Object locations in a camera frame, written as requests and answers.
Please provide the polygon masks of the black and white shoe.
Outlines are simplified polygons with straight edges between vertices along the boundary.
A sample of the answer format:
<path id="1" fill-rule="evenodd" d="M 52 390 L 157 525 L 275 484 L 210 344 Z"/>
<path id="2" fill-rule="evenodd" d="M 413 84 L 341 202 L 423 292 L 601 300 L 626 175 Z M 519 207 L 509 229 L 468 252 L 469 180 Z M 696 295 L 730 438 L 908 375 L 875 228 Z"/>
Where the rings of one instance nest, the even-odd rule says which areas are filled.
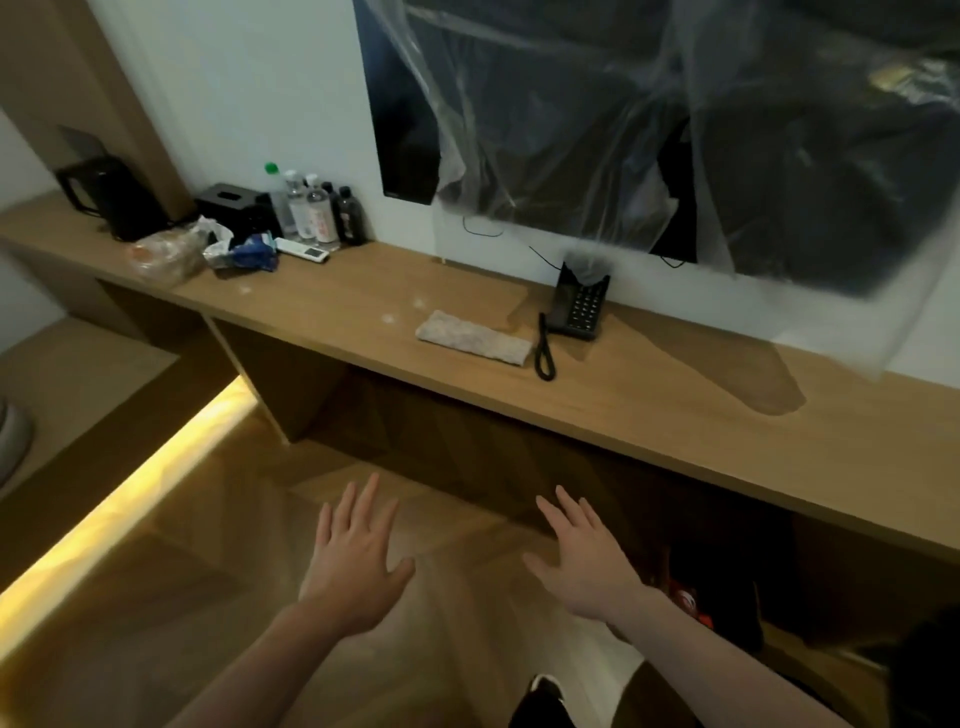
<path id="1" fill-rule="evenodd" d="M 545 673 L 534 675 L 508 728 L 576 728 L 556 678 Z"/>

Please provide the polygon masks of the person's right hand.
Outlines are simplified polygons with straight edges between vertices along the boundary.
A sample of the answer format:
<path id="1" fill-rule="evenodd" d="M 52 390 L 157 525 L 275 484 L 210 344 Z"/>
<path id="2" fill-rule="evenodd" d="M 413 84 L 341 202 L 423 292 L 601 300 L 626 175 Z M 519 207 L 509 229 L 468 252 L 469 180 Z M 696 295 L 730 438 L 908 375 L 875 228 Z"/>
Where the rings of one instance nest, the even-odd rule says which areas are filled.
<path id="1" fill-rule="evenodd" d="M 594 524 L 593 537 L 557 537 L 555 516 L 558 515 L 558 501 L 554 503 L 540 495 L 535 500 L 537 509 L 546 518 L 557 540 L 557 564 L 549 564 L 539 556 L 562 571 L 562 594 L 552 596 L 577 617 L 619 625 L 641 600 L 654 596 L 656 592 L 643 583 L 594 507 L 585 498 L 574 500 L 586 505 Z"/>

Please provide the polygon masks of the person's right forearm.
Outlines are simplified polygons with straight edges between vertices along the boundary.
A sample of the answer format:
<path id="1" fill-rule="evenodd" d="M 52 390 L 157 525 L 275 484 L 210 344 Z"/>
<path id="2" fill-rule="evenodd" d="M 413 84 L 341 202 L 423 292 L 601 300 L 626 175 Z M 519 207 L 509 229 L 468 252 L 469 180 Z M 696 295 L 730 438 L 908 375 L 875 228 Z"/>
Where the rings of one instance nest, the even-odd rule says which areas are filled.
<path id="1" fill-rule="evenodd" d="M 624 591 L 604 621 L 629 639 L 704 728 L 853 728 L 654 588 Z"/>

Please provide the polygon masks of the black desk telephone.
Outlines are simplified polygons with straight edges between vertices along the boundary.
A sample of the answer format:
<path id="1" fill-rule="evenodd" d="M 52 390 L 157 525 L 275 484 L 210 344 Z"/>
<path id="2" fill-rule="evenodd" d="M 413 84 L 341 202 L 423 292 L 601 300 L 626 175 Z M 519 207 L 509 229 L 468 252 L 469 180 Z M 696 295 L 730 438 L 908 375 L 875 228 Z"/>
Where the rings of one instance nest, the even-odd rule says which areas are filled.
<path id="1" fill-rule="evenodd" d="M 558 269 L 551 308 L 539 318 L 541 332 L 594 342 L 610 282 L 611 276 L 606 274 L 585 285 L 564 262 Z"/>

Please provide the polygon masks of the dark bottle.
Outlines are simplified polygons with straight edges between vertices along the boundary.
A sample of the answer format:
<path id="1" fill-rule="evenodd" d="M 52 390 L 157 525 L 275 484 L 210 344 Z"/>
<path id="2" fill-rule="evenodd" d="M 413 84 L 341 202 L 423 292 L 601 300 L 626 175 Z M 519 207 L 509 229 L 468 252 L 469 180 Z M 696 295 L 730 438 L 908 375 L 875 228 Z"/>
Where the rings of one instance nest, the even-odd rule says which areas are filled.
<path id="1" fill-rule="evenodd" d="M 355 247 L 369 241 L 363 206 L 349 186 L 341 186 L 338 190 L 337 215 L 339 237 L 343 244 Z"/>

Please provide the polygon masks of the clear bottle with red label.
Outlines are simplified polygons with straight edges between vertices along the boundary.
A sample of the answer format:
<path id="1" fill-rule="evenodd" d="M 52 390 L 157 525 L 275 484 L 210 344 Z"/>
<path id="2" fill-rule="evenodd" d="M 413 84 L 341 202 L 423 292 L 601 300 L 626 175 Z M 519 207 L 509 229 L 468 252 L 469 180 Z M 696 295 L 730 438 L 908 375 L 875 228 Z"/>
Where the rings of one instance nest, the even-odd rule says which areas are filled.
<path id="1" fill-rule="evenodd" d="M 339 243 L 335 219 L 330 203 L 330 194 L 323 188 L 317 174 L 307 174 L 306 184 L 307 213 L 314 233 L 320 244 Z"/>

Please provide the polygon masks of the green capped clear bottle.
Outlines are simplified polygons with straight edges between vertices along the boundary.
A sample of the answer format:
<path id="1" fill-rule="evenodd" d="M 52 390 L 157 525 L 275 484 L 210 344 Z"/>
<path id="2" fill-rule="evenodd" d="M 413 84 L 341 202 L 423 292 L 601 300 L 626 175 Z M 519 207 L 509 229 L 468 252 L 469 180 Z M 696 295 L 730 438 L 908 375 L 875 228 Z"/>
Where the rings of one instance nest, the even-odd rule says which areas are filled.
<path id="1" fill-rule="evenodd" d="M 264 170 L 268 176 L 268 194 L 274 215 L 283 237 L 292 239 L 297 234 L 297 226 L 290 207 L 288 178 L 272 161 L 265 163 Z"/>

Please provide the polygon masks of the black tissue box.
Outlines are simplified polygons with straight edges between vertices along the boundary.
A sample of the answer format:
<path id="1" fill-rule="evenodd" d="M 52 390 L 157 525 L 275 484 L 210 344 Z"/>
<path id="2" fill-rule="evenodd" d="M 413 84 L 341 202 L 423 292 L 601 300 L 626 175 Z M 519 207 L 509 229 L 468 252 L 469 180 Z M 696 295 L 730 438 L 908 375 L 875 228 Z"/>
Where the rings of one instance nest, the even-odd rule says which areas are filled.
<path id="1" fill-rule="evenodd" d="M 199 192 L 194 202 L 198 215 L 216 221 L 233 233 L 236 245 L 259 234 L 284 237 L 267 192 L 218 183 Z"/>

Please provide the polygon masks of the red object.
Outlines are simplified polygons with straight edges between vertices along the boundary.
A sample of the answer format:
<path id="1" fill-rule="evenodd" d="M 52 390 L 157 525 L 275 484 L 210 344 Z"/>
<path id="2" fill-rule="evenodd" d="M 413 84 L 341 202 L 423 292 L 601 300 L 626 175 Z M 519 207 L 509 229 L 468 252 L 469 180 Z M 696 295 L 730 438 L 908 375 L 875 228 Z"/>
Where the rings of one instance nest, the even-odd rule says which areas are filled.
<path id="1" fill-rule="evenodd" d="M 689 615 L 707 629 L 715 630 L 713 616 L 705 607 L 696 588 L 670 577 L 667 582 L 667 594 L 670 601 L 683 613 Z"/>

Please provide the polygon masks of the person's left forearm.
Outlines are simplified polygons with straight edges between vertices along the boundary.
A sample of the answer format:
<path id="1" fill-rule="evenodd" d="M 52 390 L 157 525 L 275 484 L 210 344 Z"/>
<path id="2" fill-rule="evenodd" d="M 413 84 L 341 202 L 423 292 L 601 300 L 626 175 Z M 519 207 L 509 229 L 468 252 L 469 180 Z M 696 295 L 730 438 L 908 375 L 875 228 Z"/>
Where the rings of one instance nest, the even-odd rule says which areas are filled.
<path id="1" fill-rule="evenodd" d="M 331 651 L 369 630 L 323 599 L 285 608 L 166 728 L 278 728 Z"/>

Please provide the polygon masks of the white remote control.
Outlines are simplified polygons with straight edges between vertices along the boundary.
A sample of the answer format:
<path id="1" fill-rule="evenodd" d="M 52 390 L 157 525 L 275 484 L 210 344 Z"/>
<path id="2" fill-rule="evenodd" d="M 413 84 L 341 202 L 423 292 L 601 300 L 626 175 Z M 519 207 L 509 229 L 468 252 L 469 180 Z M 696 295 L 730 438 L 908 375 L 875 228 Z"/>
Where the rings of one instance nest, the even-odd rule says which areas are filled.
<path id="1" fill-rule="evenodd" d="M 273 243 L 279 253 L 302 261 L 325 264 L 331 255 L 329 250 L 287 238 L 275 237 Z"/>

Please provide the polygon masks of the crumpled clear plastic bag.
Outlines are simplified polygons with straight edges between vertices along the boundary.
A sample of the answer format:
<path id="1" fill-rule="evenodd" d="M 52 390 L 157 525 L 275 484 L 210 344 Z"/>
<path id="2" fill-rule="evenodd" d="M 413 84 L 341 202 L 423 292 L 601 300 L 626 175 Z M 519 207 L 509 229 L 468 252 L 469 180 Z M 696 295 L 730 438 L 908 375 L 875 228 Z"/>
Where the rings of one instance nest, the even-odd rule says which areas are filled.
<path id="1" fill-rule="evenodd" d="M 234 233 L 228 227 L 201 215 L 191 228 L 191 233 L 202 244 L 201 255 L 208 268 L 216 271 L 234 267 L 231 253 Z"/>

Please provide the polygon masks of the clear bag with bread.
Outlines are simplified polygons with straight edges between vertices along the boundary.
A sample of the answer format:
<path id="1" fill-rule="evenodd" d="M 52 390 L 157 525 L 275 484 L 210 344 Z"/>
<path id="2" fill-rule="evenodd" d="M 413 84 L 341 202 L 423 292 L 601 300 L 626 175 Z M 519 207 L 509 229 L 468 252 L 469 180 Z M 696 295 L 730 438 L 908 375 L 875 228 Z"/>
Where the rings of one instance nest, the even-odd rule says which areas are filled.
<path id="1" fill-rule="evenodd" d="M 126 261 L 142 281 L 163 287 L 181 285 L 207 269 L 205 241 L 190 228 L 164 230 L 126 246 Z"/>

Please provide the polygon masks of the person's left hand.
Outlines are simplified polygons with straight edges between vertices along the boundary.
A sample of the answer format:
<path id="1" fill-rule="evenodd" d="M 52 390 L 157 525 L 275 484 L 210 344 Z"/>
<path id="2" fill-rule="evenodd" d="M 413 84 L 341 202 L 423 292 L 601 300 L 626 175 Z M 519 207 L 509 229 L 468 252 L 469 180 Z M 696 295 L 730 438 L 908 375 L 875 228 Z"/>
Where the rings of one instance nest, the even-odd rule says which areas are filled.
<path id="1" fill-rule="evenodd" d="M 382 565 L 390 570 L 395 567 L 388 564 L 388 552 L 399 502 L 393 499 L 378 511 L 373 507 L 370 531 L 352 533 L 352 506 L 362 489 L 351 482 L 337 503 L 330 504 L 331 538 L 322 552 L 313 548 L 296 603 L 319 599 L 343 612 L 356 611 L 359 620 L 369 626 L 367 633 L 399 603 L 379 599 Z"/>

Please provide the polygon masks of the white capped clear bottle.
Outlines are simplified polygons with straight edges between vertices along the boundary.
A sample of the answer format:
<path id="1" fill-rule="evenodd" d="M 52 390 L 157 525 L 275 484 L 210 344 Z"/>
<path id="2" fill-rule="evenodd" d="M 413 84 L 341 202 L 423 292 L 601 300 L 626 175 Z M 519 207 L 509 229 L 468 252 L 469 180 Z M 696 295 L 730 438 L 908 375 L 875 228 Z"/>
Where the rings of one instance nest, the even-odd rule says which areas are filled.
<path id="1" fill-rule="evenodd" d="M 295 233 L 301 240 L 316 240 L 317 230 L 309 211 L 308 191 L 304 178 L 296 170 L 284 173 L 287 204 L 294 221 Z"/>

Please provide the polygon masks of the black electric kettle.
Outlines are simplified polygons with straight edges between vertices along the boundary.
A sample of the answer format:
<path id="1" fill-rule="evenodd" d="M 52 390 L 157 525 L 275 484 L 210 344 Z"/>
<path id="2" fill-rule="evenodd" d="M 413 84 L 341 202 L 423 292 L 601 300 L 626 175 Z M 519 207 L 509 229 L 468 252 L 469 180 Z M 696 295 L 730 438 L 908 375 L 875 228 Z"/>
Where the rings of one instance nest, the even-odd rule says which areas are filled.
<path id="1" fill-rule="evenodd" d="M 114 155 L 61 167 L 54 178 L 71 207 L 100 218 L 115 240 L 138 242 L 171 227 L 153 193 Z"/>

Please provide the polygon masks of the blue packet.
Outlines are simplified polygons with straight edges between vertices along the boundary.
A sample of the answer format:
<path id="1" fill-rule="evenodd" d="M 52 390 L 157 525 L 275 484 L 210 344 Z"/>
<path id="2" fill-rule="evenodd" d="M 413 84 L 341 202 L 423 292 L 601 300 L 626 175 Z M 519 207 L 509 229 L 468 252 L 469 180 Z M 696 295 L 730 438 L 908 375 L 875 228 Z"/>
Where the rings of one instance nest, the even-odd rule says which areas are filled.
<path id="1" fill-rule="evenodd" d="M 251 234 L 244 242 L 231 242 L 226 267 L 237 271 L 275 272 L 279 267 L 275 237 L 267 230 Z"/>

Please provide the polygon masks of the warm strip light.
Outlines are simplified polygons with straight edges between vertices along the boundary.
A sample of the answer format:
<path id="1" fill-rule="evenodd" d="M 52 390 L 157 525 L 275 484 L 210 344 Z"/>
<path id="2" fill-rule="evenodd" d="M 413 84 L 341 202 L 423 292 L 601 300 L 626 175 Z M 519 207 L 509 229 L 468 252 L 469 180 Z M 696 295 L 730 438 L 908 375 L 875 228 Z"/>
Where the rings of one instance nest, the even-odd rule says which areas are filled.
<path id="1" fill-rule="evenodd" d="M 0 591 L 0 665 L 257 405 L 249 385 L 236 376 L 77 525 Z"/>

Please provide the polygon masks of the grey folded cloth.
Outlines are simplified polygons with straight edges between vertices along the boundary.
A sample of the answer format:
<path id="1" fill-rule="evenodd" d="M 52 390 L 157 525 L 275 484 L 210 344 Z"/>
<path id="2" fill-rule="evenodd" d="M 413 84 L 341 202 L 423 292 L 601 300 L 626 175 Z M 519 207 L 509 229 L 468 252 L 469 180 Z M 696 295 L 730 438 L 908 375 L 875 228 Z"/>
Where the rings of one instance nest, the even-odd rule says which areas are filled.
<path id="1" fill-rule="evenodd" d="M 533 350 L 525 339 L 435 310 L 414 333 L 417 340 L 522 367 Z"/>

